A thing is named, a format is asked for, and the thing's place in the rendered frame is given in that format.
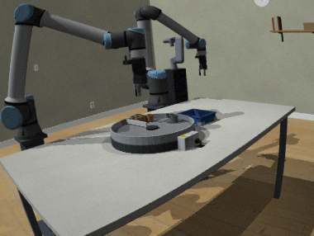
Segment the gray circular platform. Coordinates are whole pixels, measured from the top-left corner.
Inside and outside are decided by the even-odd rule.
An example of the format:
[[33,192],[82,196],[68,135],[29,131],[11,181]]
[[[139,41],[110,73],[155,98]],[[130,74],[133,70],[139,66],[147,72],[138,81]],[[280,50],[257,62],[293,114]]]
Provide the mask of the gray circular platform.
[[154,121],[147,123],[151,125],[158,129],[129,124],[127,119],[118,121],[110,130],[112,146],[126,153],[161,153],[177,149],[178,136],[195,130],[194,119],[182,114],[178,123],[171,123],[169,114],[154,114]]

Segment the white tabletop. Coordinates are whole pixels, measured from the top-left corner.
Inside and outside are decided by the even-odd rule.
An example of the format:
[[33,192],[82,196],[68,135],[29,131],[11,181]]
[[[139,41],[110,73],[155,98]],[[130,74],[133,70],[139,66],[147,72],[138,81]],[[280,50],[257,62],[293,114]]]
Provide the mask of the white tabletop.
[[216,171],[287,118],[295,107],[199,98],[152,111],[216,111],[196,127],[206,145],[189,151],[115,150],[110,127],[0,158],[7,174],[56,235],[104,235]]

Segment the wall shelf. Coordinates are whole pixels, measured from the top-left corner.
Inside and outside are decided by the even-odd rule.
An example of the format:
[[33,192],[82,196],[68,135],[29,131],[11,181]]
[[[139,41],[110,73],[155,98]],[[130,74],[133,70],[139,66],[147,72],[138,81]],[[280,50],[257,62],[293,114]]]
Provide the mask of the wall shelf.
[[304,30],[290,30],[290,31],[284,31],[283,30],[283,24],[281,21],[281,17],[277,17],[277,29],[275,24],[275,18],[272,18],[273,23],[273,30],[270,31],[271,33],[279,33],[281,35],[281,40],[283,42],[283,33],[314,33],[314,23],[303,23]]

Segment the robotic arm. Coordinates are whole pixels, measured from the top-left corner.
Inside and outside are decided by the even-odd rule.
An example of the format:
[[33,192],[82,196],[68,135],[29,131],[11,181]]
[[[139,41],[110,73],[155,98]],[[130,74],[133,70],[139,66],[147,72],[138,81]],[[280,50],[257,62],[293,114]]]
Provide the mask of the robotic arm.
[[176,32],[187,41],[185,41],[185,47],[187,49],[197,49],[196,58],[199,60],[199,75],[201,75],[201,70],[205,71],[207,69],[207,59],[206,59],[206,41],[200,39],[192,32],[185,29],[183,26],[179,25],[176,21],[171,19],[162,13],[160,9],[152,6],[141,7],[136,10],[135,18],[137,20],[137,26],[143,28],[145,31],[145,46],[146,46],[146,69],[151,70],[154,68],[153,61],[153,46],[151,39],[151,26],[150,19],[157,20],[164,26],[167,26],[170,30]]
[[139,28],[110,33],[98,28],[87,26],[62,17],[50,15],[46,10],[33,7],[30,4],[20,5],[14,12],[17,20],[12,46],[8,95],[5,107],[1,112],[1,121],[9,130],[18,129],[16,141],[21,150],[29,149],[44,143],[47,134],[43,133],[36,118],[33,96],[25,96],[26,70],[31,43],[33,26],[48,27],[70,35],[102,44],[105,49],[129,47],[133,65],[134,80],[137,84],[145,83],[145,36]]

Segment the wooden floor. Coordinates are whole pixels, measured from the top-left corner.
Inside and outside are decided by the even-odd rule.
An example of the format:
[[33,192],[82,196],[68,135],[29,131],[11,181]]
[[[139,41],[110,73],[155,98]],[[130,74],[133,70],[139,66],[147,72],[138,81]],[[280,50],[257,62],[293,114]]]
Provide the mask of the wooden floor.
[[[145,113],[123,112],[50,134],[46,143]],[[288,118],[283,188],[274,199],[279,126],[207,180],[107,236],[314,236],[314,121]],[[0,158],[20,151],[0,149]],[[0,165],[0,235],[33,235]]]

